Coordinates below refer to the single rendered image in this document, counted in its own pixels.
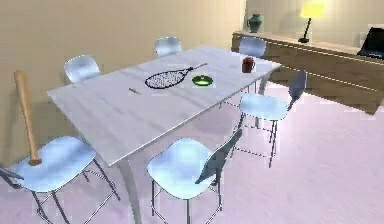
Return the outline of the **white dining table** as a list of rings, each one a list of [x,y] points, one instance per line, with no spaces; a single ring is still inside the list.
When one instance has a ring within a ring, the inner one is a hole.
[[[251,73],[242,72],[244,56],[212,46],[199,46],[56,88],[49,97],[76,130],[109,166],[122,174],[135,224],[143,224],[135,176],[130,160],[135,154],[176,131],[199,115],[229,99],[254,82],[264,93],[266,83],[280,65],[255,60]],[[213,78],[209,87],[197,87],[192,74],[177,86],[151,89],[145,80],[156,73],[207,63],[195,72]],[[142,95],[129,91],[133,88]]]

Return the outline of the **wooden baseball bat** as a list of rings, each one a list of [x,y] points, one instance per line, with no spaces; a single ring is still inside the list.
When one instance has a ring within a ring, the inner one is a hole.
[[[37,166],[42,163],[42,160],[38,155],[38,149],[35,142],[35,135],[34,135],[32,119],[31,119],[31,109],[30,109],[26,74],[21,70],[17,70],[14,72],[14,79],[16,83],[18,96],[19,96],[20,106],[22,108],[22,113],[25,120],[26,131],[27,131],[27,138],[28,138],[28,144],[29,144],[29,156],[30,156],[28,164],[30,166]]]

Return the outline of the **yellow table lamp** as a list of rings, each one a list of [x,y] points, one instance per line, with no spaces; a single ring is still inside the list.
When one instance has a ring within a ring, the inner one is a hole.
[[[304,31],[303,36],[299,39],[300,43],[308,43],[309,39],[307,38],[308,30],[311,25],[313,18],[321,18],[324,15],[325,3],[324,2],[306,2],[303,4],[300,17],[307,20],[307,25]]]

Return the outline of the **black laptop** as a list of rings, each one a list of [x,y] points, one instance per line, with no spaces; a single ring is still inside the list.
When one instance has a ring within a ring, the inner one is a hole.
[[[384,29],[371,27],[357,54],[384,60]]]

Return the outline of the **black tennis racket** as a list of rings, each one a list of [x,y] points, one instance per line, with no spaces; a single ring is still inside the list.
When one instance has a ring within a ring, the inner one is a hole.
[[[167,89],[178,85],[182,82],[188,73],[196,70],[200,67],[206,66],[207,63],[200,63],[194,66],[190,66],[185,69],[169,70],[160,73],[156,73],[145,80],[147,87],[152,89]]]

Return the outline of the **wooden sideboard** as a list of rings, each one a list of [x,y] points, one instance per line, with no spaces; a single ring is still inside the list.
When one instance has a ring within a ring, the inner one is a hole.
[[[301,69],[308,73],[306,91],[373,115],[384,107],[384,60],[358,56],[348,47],[258,33],[266,42],[264,58],[281,67],[270,80],[288,85]]]

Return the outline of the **dark green vase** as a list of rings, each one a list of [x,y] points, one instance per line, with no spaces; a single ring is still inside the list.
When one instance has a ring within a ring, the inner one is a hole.
[[[260,14],[253,14],[251,18],[247,20],[247,27],[251,33],[257,33],[262,24],[262,17]]]

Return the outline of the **white chair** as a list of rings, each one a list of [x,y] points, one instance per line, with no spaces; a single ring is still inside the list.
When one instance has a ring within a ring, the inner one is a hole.
[[[268,156],[269,167],[272,166],[273,157],[276,155],[277,122],[284,119],[295,102],[301,98],[307,85],[307,77],[307,72],[301,69],[295,79],[289,84],[289,103],[276,97],[256,93],[246,93],[240,99],[239,110],[241,111],[241,115],[237,128],[243,126],[243,120],[246,116],[272,122],[271,129],[264,129],[270,133],[269,142],[272,144],[271,153]]]
[[[246,57],[260,58],[266,50],[266,42],[257,37],[242,37],[239,45],[239,53]]]
[[[206,224],[223,210],[221,177],[227,156],[242,137],[238,128],[229,139],[214,151],[193,138],[180,138],[154,156],[147,165],[151,178],[151,215],[169,224],[156,209],[155,199],[165,191],[186,202],[186,224],[192,224],[190,201],[210,189],[218,197],[218,205]]]
[[[99,76],[101,71],[96,60],[90,55],[80,55],[64,64],[64,72],[71,83]]]
[[[182,51],[181,41],[177,37],[162,37],[155,42],[156,55],[169,56]]]
[[[43,205],[50,198],[55,201],[64,222],[71,224],[56,193],[80,174],[89,181],[87,174],[91,173],[106,181],[111,188],[108,196],[83,224],[90,224],[93,217],[112,196],[121,200],[116,191],[116,185],[97,162],[96,151],[84,141],[73,136],[57,137],[43,145],[38,150],[38,154],[42,159],[41,164],[30,166],[30,157],[27,156],[9,168],[0,166],[0,177],[12,188],[23,188],[32,194],[37,204],[36,213],[46,224],[54,224],[43,209]]]

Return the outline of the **red mug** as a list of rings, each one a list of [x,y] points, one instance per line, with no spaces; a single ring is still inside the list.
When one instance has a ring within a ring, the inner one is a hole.
[[[251,73],[254,66],[255,66],[254,58],[253,57],[246,57],[243,59],[242,72],[243,73]]]

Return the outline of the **green bowl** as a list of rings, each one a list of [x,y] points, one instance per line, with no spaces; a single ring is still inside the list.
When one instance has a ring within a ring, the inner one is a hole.
[[[197,86],[209,86],[213,83],[213,79],[210,76],[198,75],[192,78],[192,82]]]

